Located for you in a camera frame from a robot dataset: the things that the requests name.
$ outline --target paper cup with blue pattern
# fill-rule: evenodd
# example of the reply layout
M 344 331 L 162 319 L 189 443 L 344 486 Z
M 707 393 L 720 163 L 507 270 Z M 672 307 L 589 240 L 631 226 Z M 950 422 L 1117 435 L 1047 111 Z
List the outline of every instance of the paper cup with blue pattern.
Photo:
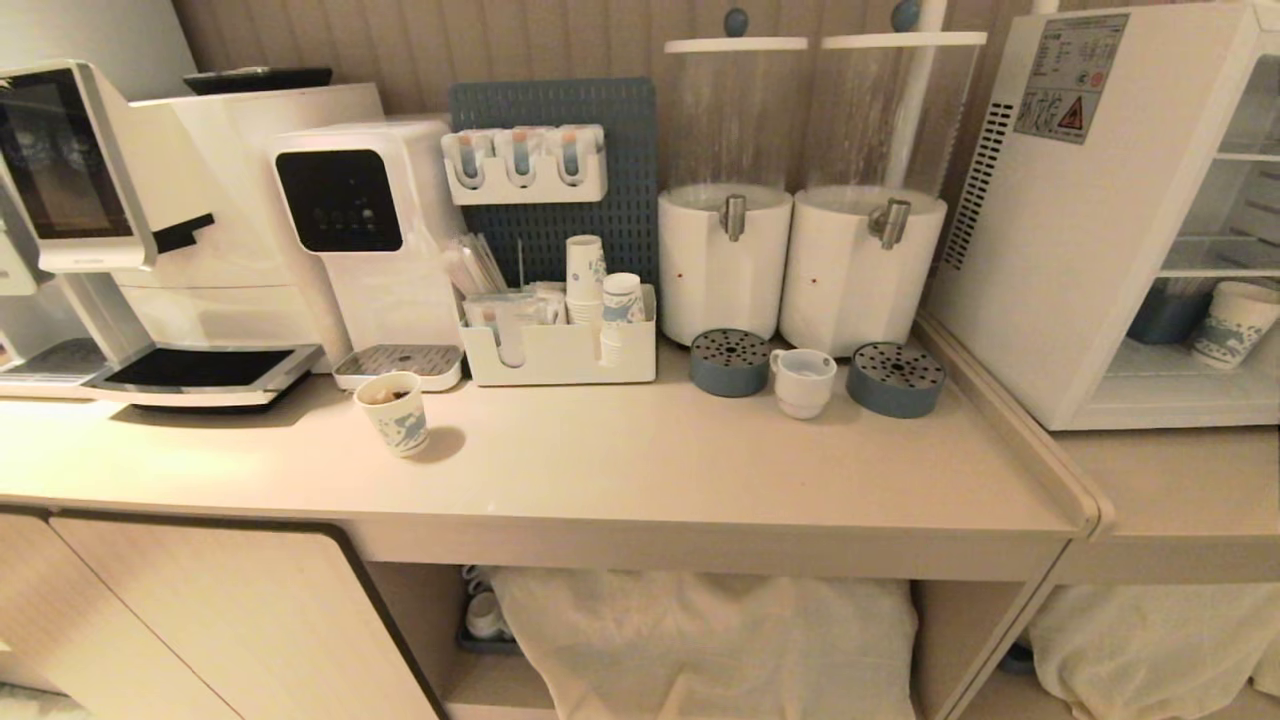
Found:
M 396 372 L 378 375 L 356 389 L 356 405 L 369 415 L 387 450 L 399 457 L 419 452 L 430 437 L 421 383 L 416 373 Z
M 1208 316 L 1196 331 L 1192 355 L 1220 370 L 1234 370 L 1280 316 L 1280 291 L 1244 282 L 1220 282 Z

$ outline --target paneled wall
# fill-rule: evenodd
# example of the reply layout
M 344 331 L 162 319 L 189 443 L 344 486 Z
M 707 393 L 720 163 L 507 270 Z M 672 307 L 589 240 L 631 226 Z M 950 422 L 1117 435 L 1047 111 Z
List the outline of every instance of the paneled wall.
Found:
M 1171 0 L 1064 0 L 1066 10 Z M 896 0 L 174 0 L 202 70 L 330 65 L 335 82 L 376 81 L 389 113 L 448 109 L 462 81 L 650 76 L 662 97 L 662 46 L 716 37 L 724 12 L 749 35 L 888 32 Z M 952 0 L 947 29 L 991 33 L 948 177 L 959 186 L 1014 17 L 1030 0 Z M 797 108 L 806 114 L 808 104 Z M 797 118 L 796 127 L 804 127 Z

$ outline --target cabinet door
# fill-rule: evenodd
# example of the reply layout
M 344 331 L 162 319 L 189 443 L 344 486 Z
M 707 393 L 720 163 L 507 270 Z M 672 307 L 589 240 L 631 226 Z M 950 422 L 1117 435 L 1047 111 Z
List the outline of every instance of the cabinet door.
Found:
M 239 717 L 41 518 L 0 514 L 0 637 L 95 717 Z
M 443 717 L 335 529 L 51 523 L 246 720 Z

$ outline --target warning label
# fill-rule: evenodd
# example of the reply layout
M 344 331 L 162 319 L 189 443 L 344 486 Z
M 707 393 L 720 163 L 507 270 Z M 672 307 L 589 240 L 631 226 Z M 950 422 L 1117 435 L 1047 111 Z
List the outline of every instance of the warning label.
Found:
M 1084 145 L 1129 15 L 1044 23 L 1014 129 Z

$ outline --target dispenser lid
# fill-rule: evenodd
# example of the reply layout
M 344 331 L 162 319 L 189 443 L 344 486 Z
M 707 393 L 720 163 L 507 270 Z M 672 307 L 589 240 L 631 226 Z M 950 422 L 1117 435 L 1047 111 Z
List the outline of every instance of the dispenser lid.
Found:
M 808 37 L 699 37 L 695 40 L 669 40 L 663 53 L 760 53 L 774 50 L 808 50 Z
M 947 45 L 986 45 L 984 32 L 879 32 L 837 35 L 822 38 L 823 50 L 863 50 L 868 47 L 941 47 Z

